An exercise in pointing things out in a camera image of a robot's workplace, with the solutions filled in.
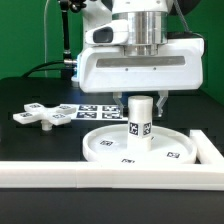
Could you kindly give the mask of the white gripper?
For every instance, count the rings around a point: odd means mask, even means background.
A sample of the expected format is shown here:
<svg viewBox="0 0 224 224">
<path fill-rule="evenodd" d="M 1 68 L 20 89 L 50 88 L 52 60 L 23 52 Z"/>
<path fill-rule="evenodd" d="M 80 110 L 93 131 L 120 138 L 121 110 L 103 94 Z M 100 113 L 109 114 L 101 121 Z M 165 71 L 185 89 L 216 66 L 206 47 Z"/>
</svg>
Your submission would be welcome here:
<svg viewBox="0 0 224 224">
<path fill-rule="evenodd" d="M 78 59 L 79 84 L 84 92 L 114 92 L 123 116 L 121 92 L 159 91 L 158 116 L 169 90 L 197 89 L 203 81 L 201 38 L 170 39 L 155 56 L 124 55 L 121 46 L 86 49 Z"/>
</svg>

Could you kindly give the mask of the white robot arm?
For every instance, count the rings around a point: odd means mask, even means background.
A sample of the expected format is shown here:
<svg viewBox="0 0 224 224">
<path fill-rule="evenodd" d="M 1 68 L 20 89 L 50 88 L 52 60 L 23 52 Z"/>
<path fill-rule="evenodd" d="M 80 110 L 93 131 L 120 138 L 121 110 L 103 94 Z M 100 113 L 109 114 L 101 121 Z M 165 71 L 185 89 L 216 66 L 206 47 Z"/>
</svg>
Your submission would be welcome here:
<svg viewBox="0 0 224 224">
<path fill-rule="evenodd" d="M 87 0 L 83 50 L 76 81 L 85 92 L 157 91 L 157 107 L 170 90 L 197 89 L 203 81 L 204 40 L 167 37 L 177 0 Z"/>
</svg>

